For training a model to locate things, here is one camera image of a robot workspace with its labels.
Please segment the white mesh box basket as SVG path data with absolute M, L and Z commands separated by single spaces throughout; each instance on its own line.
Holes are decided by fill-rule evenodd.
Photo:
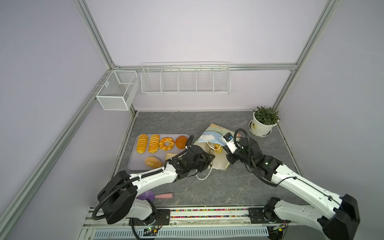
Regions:
M 136 71 L 112 70 L 96 98 L 106 111 L 129 111 L 139 86 Z

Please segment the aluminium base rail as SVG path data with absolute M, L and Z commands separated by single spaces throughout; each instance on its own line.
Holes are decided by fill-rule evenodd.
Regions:
M 150 228 L 162 227 L 234 227 L 234 226 L 286 226 L 304 225 L 320 229 L 320 212 L 310 206 L 295 206 L 287 202 L 276 204 L 275 216 L 267 217 L 261 206 L 214 206 L 214 207 L 159 207 L 156 217 L 145 223 L 125 217 L 114 228 L 128 225 Z

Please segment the fake oval sugared bread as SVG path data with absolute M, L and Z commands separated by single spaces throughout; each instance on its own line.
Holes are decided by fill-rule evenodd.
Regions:
M 163 166 L 163 163 L 155 157 L 145 158 L 145 164 L 153 169 L 161 168 Z

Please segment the fake braided ring bread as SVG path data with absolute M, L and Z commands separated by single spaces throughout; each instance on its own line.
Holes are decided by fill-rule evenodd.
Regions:
M 171 137 L 162 138 L 159 142 L 159 149 L 163 151 L 170 151 L 175 145 L 174 139 Z

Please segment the potted green plant white pot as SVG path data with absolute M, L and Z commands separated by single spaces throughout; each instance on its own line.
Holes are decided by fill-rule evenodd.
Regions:
M 257 137 L 266 137 L 280 121 L 279 112 L 271 107 L 260 106 L 253 110 L 249 128 Z

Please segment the fake yellow ridged bread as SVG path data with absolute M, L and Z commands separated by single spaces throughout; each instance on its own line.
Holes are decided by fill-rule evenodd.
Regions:
M 136 147 L 137 153 L 143 154 L 146 152 L 148 140 L 149 140 L 148 135 L 146 135 L 146 134 L 139 135 L 138 140 L 137 140 L 137 147 Z
M 150 137 L 149 145 L 148 145 L 148 152 L 153 154 L 156 153 L 159 150 L 159 144 L 160 144 L 160 135 L 153 134 Z

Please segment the fake toast slice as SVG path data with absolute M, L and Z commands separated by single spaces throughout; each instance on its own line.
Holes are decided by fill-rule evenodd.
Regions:
M 173 154 L 173 153 L 167 153 L 165 160 L 173 159 L 177 157 L 178 154 Z

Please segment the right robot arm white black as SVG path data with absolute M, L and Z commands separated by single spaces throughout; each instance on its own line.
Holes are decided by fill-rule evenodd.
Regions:
M 309 204 L 307 207 L 299 206 L 280 198 L 270 198 L 263 209 L 266 221 L 296 222 L 323 232 L 330 240 L 352 240 L 355 237 L 361 219 L 354 197 L 332 193 L 298 175 L 276 158 L 264 155 L 253 139 L 236 141 L 235 137 L 227 134 L 224 140 L 231 164 L 241 162 L 263 183 L 283 187 Z

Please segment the round orange fake bun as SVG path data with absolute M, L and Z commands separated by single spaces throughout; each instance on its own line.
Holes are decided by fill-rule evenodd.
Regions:
M 188 141 L 188 138 L 186 136 L 179 136 L 175 140 L 175 145 L 178 149 L 185 149 L 187 141 Z

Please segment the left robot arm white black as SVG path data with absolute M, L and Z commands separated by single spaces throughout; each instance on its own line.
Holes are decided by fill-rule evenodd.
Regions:
M 167 159 L 160 168 L 139 174 L 120 171 L 99 192 L 99 203 L 93 211 L 92 220 L 106 219 L 109 225 L 125 217 L 153 222 L 157 215 L 156 207 L 151 200 L 140 200 L 138 196 L 158 186 L 192 177 L 206 170 L 214 159 L 215 155 L 192 145 Z

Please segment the paper bag with landscape print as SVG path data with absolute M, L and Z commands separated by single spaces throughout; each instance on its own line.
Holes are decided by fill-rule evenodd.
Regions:
M 211 124 L 194 142 L 194 145 L 215 156 L 209 167 L 210 170 L 225 171 L 230 165 L 226 157 L 227 152 L 224 150 L 224 146 L 226 146 L 224 135 L 227 133 L 233 136 L 235 132 L 216 124 Z

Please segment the lavender cutting mat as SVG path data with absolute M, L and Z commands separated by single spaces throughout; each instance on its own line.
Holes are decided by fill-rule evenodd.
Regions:
M 146 151 L 142 154 L 137 152 L 137 144 L 138 144 L 139 137 L 136 138 L 135 144 L 134 144 L 134 150 L 131 153 L 131 157 L 128 163 L 128 169 L 131 171 L 149 171 L 152 170 L 153 168 L 149 167 L 145 163 L 145 159 L 148 157 L 155 157 L 159 159 L 162 164 L 166 160 L 167 153 L 172 153 L 172 154 L 178 154 L 181 153 L 183 150 L 178 149 L 177 146 L 174 146 L 171 150 L 169 151 L 163 151 L 159 149 L 156 153 L 149 153 L 148 152 L 148 147 L 146 148 Z

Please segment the fake long ridged bread roll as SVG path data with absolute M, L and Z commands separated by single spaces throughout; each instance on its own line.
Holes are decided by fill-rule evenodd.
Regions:
M 214 146 L 214 151 L 215 151 L 216 153 L 221 153 L 222 150 L 223 150 L 223 146 L 222 146 L 222 145 L 220 145 L 220 144 L 215 144 L 215 146 Z

